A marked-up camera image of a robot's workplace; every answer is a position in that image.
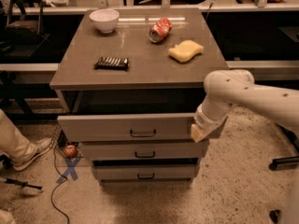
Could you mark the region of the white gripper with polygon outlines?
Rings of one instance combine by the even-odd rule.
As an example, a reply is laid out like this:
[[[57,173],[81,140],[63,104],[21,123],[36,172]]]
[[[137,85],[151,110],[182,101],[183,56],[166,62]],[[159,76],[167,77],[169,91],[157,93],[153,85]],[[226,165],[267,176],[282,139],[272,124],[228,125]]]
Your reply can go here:
[[[194,113],[193,124],[191,125],[191,138],[195,143],[207,138],[216,131],[226,121],[227,116],[224,115],[219,119],[212,119],[204,113],[199,105]]]

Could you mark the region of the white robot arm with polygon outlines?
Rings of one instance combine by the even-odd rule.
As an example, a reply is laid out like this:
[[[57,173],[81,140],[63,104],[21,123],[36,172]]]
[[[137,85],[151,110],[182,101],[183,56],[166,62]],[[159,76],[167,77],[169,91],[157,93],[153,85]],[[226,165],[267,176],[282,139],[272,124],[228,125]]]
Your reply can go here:
[[[237,106],[299,134],[299,91],[257,85],[247,70],[218,70],[204,80],[206,97],[196,108],[191,138],[198,143],[220,129]]]

